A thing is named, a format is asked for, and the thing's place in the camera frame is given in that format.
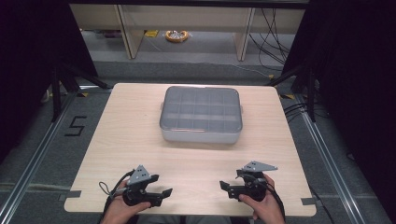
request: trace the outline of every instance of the clear plastic container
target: clear plastic container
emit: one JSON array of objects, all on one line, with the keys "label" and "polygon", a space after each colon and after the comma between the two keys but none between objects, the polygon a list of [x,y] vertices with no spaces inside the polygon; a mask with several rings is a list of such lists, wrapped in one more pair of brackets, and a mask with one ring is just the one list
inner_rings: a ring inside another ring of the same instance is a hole
[{"label": "clear plastic container", "polygon": [[239,93],[231,88],[170,87],[160,127],[169,141],[233,144],[242,131]]}]

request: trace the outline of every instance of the hand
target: hand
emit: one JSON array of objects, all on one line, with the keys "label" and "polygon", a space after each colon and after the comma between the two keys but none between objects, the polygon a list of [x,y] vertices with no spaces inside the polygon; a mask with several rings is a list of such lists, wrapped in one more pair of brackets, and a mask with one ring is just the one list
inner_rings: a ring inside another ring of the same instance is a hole
[{"label": "hand", "polygon": [[[264,174],[267,182],[275,187],[275,182],[268,175]],[[274,195],[269,191],[265,191],[265,198],[261,202],[257,202],[247,195],[239,195],[239,200],[253,208],[253,218],[260,218],[266,224],[282,224],[285,223],[279,205]]]},{"label": "hand", "polygon": [[[126,186],[126,180],[122,181],[119,189]],[[135,214],[151,207],[150,203],[139,203],[128,206],[122,199],[122,195],[116,196],[107,208],[102,224],[125,224]]]}]

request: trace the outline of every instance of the wooden table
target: wooden table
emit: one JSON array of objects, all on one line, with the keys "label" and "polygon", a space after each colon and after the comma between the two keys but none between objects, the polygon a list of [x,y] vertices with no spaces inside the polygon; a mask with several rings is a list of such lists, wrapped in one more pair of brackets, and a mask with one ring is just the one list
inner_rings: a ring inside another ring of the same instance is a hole
[{"label": "wooden table", "polygon": [[81,195],[66,200],[66,211],[102,212],[107,196],[99,181],[113,188],[125,173],[143,164],[151,175],[160,175],[148,185],[148,192],[173,189],[161,207],[143,214],[251,216],[251,208],[229,199],[219,181],[243,185],[242,178],[235,179],[235,170],[260,161],[278,167],[267,174],[276,182],[287,216],[316,213],[314,205],[302,204],[302,198],[312,195],[276,89],[221,86],[238,90],[244,125],[235,144],[222,145],[163,139],[161,104],[170,86],[175,85],[121,83],[114,87],[71,188],[81,190]]}]

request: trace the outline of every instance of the table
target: table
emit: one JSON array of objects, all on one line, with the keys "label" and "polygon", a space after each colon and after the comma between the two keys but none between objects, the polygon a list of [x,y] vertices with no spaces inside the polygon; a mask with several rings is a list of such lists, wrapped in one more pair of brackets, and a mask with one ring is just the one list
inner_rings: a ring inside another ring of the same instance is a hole
[{"label": "table", "polygon": [[68,198],[68,212],[102,212],[106,195],[99,181],[111,188],[127,172],[143,164],[159,181],[149,192],[173,189],[161,207],[142,214],[251,216],[252,210],[229,199],[219,181],[242,185],[236,169],[250,161],[278,167],[267,172],[276,182],[287,216],[310,217],[314,205],[276,89],[259,86],[220,86],[238,90],[243,107],[243,131],[233,145],[175,143],[163,139],[159,120],[169,84],[127,84],[114,87],[98,123]]}]

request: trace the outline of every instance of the black tape mark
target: black tape mark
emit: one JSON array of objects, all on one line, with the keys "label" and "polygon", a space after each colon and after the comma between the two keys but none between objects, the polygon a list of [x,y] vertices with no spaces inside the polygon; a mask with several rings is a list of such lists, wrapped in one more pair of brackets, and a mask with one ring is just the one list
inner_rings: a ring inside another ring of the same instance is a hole
[{"label": "black tape mark", "polygon": [[80,136],[82,133],[82,130],[84,130],[85,126],[81,126],[81,125],[74,125],[74,122],[76,121],[76,119],[85,119],[87,118],[87,116],[74,116],[72,123],[70,124],[69,128],[78,128],[79,131],[78,133],[67,133],[64,136],[67,137],[75,137],[75,136]]}]

